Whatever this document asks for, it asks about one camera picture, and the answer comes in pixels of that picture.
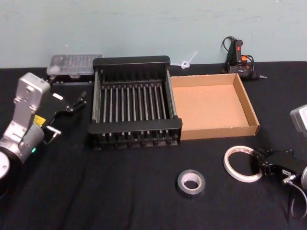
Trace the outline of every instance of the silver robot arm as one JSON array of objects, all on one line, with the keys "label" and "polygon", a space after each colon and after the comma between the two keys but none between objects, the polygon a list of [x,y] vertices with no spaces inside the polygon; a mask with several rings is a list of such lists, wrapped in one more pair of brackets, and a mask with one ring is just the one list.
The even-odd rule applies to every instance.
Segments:
[{"label": "silver robot arm", "polygon": [[45,136],[33,121],[49,92],[50,85],[32,73],[18,80],[13,119],[0,139],[0,195],[6,192],[12,176]]}]

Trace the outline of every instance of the roll of tape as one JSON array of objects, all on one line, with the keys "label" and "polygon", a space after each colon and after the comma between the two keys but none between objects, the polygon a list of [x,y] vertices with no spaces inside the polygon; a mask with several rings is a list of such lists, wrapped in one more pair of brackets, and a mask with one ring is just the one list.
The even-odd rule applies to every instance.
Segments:
[{"label": "roll of tape", "polygon": [[[197,184],[196,188],[188,188],[186,182],[192,181]],[[206,181],[201,173],[188,169],[183,171],[177,179],[177,189],[181,195],[188,199],[195,199],[204,193]]]},{"label": "roll of tape", "polygon": [[237,179],[238,181],[242,181],[245,183],[251,183],[251,182],[255,182],[257,180],[259,180],[262,177],[262,171],[261,169],[259,169],[259,172],[256,175],[253,176],[245,176],[242,174],[239,174],[238,172],[236,172],[229,164],[229,156],[235,152],[244,152],[247,153],[249,155],[252,155],[252,152],[254,150],[246,147],[246,146],[233,146],[231,147],[229,150],[227,150],[227,152],[225,153],[224,156],[224,167],[226,169],[226,171],[235,179]]}]

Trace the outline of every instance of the cardboard box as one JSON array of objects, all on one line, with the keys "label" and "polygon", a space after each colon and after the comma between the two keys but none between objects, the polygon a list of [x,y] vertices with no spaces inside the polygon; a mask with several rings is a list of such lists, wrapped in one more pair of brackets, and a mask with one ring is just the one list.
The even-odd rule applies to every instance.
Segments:
[{"label": "cardboard box", "polygon": [[255,135],[259,121],[237,74],[171,77],[181,140]]}]

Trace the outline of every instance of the light blue wall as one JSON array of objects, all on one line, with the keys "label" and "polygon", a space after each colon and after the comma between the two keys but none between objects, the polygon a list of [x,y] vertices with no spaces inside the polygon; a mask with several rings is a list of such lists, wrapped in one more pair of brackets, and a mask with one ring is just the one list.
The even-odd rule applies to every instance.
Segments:
[{"label": "light blue wall", "polygon": [[255,61],[305,60],[306,0],[0,0],[0,68],[53,54],[169,55],[224,62],[222,39]]}]

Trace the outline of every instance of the white tape roll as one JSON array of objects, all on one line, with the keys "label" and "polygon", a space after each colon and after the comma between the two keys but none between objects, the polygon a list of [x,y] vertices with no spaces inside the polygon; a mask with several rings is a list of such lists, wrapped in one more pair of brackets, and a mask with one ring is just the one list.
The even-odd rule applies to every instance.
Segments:
[{"label": "white tape roll", "polygon": [[259,169],[259,173],[257,173],[256,175],[245,176],[245,175],[242,175],[236,172],[229,164],[228,158],[231,154],[235,152],[244,152],[249,155],[252,155],[253,151],[254,151],[253,149],[246,147],[246,146],[233,146],[229,150],[227,150],[224,156],[224,167],[233,178],[237,179],[238,181],[245,182],[245,183],[251,183],[251,182],[255,182],[259,180],[262,177],[261,169]]}]

